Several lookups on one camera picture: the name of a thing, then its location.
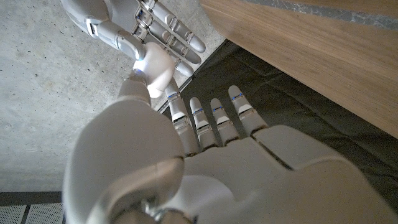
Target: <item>metal joint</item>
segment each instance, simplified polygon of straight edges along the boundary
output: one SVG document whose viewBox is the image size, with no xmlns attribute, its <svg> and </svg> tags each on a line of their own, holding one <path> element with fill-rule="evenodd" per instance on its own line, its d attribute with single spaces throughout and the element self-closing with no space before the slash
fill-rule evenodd
<svg viewBox="0 0 398 224">
<path fill-rule="evenodd" d="M 142 26 L 149 27 L 152 24 L 154 18 L 145 9 L 139 9 L 136 14 L 137 21 L 142 24 Z"/>
<path fill-rule="evenodd" d="M 136 31 L 134 31 L 134 35 L 144 41 L 148 35 L 148 30 L 141 24 L 138 24 Z"/>
</svg>

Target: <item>white plastic casing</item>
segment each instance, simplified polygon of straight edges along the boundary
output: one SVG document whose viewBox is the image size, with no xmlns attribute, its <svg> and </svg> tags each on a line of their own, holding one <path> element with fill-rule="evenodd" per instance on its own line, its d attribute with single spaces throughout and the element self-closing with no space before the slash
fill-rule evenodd
<svg viewBox="0 0 398 224">
<path fill-rule="evenodd" d="M 144 59 L 134 64 L 134 69 L 143 71 L 151 98 L 160 97 L 174 74 L 174 62 L 159 45 L 149 42 L 145 45 Z"/>
</svg>

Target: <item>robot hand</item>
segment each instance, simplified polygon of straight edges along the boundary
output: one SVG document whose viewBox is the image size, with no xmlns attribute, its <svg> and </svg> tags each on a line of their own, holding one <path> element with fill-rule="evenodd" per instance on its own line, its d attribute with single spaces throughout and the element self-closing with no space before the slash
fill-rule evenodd
<svg viewBox="0 0 398 224">
<path fill-rule="evenodd" d="M 201 58 L 194 50 L 204 52 L 204 43 L 157 0 L 62 0 L 62 4 L 72 21 L 87 34 L 101 39 L 138 62 L 144 61 L 134 68 L 149 68 L 148 63 L 158 67 L 160 62 L 169 67 L 172 65 L 190 77 L 193 69 L 183 58 L 194 64 L 201 63 Z M 167 28 L 157 22 L 153 15 Z M 173 33 L 180 36 L 189 47 Z M 149 42 L 160 47 L 146 46 Z M 152 52 L 151 58 L 146 58 L 148 51 Z M 151 97 L 160 96 L 174 73 L 168 67 L 143 72 L 152 77 L 147 80 Z M 153 84 L 157 77 L 162 76 L 159 74 L 164 77 L 157 80 L 158 84 Z"/>
<path fill-rule="evenodd" d="M 69 223 L 398 221 L 352 163 L 293 128 L 268 128 L 238 87 L 228 93 L 249 137 L 239 137 L 213 99 L 218 142 L 192 98 L 198 146 L 175 81 L 166 88 L 171 123 L 150 107 L 144 74 L 135 72 L 83 129 L 69 158 Z"/>
</svg>

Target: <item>metal grate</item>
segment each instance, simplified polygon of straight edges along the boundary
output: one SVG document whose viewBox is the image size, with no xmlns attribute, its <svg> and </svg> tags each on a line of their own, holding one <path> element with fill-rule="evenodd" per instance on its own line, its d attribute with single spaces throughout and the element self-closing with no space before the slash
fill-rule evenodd
<svg viewBox="0 0 398 224">
<path fill-rule="evenodd" d="M 61 203 L 31 205 L 26 224 L 62 224 L 63 207 Z"/>
<path fill-rule="evenodd" d="M 0 224 L 20 224 L 26 205 L 0 206 Z"/>
</svg>

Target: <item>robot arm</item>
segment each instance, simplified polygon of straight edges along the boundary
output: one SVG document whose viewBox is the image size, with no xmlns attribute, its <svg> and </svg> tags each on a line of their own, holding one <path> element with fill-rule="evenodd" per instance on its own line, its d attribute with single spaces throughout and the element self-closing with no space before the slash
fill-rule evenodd
<svg viewBox="0 0 398 224">
<path fill-rule="evenodd" d="M 180 22 L 165 6 L 155 0 L 62 0 L 72 21 L 87 34 L 101 39 L 134 60 L 146 55 L 144 45 L 155 42 L 172 58 L 177 70 L 193 75 L 191 63 L 201 63 L 193 51 L 205 51 L 204 43 Z M 171 31 L 165 29 L 157 16 Z M 179 35 L 187 47 L 172 32 Z"/>
</svg>

